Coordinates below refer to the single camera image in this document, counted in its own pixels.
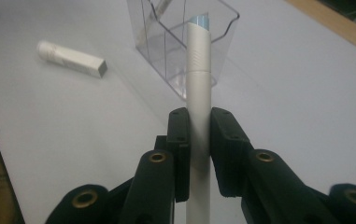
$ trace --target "transparent box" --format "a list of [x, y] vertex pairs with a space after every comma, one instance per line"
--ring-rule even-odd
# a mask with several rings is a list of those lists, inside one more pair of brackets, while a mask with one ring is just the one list
[[186, 99], [187, 22], [207, 14], [212, 86], [216, 85], [239, 13], [221, 0], [127, 0], [135, 45], [165, 82]]

